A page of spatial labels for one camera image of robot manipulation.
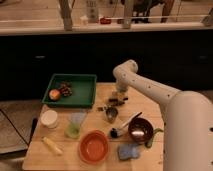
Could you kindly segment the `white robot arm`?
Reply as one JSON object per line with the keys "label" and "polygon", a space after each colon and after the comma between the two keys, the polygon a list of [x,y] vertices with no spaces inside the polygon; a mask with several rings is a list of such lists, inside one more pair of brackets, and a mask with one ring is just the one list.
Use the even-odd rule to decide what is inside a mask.
{"label": "white robot arm", "polygon": [[163,171],[213,171],[213,103],[137,74],[134,60],[116,66],[116,90],[132,87],[160,106],[164,122]]}

